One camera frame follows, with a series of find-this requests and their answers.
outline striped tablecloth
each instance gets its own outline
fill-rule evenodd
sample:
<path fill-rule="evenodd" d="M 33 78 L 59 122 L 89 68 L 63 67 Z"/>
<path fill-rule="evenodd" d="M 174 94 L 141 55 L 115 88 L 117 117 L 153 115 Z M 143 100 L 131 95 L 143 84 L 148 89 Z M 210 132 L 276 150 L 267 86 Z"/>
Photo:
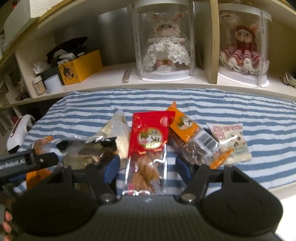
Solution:
<path fill-rule="evenodd" d="M 20 151 L 46 135 L 54 139 L 89 137 L 122 109 L 131 126 L 134 112 L 165 110 L 173 101 L 202 127 L 210 123 L 243 123 L 252 160 L 236 166 L 267 189 L 296 181 L 296 104 L 293 101 L 217 89 L 136 90 L 114 89 L 73 92 L 55 103 L 26 136 Z M 168 193 L 178 194 L 184 183 L 175 171 L 175 156 L 168 153 Z M 124 171 L 118 174 L 123 186 Z M 25 190 L 25 182 L 14 188 Z"/>

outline yellow box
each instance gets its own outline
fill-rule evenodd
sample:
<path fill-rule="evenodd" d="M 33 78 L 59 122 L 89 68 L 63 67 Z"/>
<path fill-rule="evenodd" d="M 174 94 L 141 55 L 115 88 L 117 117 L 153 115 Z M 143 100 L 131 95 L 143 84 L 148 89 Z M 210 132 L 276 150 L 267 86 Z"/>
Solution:
<path fill-rule="evenodd" d="M 103 64 L 99 50 L 59 65 L 59 71 L 65 85 L 81 83 L 101 68 L 103 68 Z"/>

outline clear display case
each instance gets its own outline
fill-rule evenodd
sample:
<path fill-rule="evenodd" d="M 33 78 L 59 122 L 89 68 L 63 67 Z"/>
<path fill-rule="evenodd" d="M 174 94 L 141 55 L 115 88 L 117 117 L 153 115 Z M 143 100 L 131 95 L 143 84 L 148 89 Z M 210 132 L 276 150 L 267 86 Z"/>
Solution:
<path fill-rule="evenodd" d="M 219 75 L 250 86 L 269 86 L 268 21 L 271 15 L 258 8 L 219 4 Z"/>
<path fill-rule="evenodd" d="M 172 82 L 195 75 L 195 42 L 189 0 L 139 0 L 131 3 L 138 75 Z"/>

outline metal bolt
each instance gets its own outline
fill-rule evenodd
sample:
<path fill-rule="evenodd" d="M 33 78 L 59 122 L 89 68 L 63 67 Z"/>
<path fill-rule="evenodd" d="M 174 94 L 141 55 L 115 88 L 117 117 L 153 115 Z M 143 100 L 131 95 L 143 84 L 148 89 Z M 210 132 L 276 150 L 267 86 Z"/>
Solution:
<path fill-rule="evenodd" d="M 193 202 L 196 199 L 196 196 L 192 193 L 185 193 L 181 195 L 181 198 L 185 202 Z"/>
<path fill-rule="evenodd" d="M 104 193 L 100 196 L 100 199 L 103 202 L 111 202 L 115 199 L 115 195 L 111 194 L 111 193 Z"/>

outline white cup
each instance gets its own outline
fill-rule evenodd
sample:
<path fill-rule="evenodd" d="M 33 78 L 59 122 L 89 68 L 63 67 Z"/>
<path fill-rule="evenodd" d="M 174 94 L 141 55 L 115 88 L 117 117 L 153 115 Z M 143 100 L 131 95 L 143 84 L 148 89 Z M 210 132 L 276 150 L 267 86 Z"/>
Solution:
<path fill-rule="evenodd" d="M 44 81 L 48 94 L 60 93 L 63 91 L 62 83 L 56 74 Z"/>

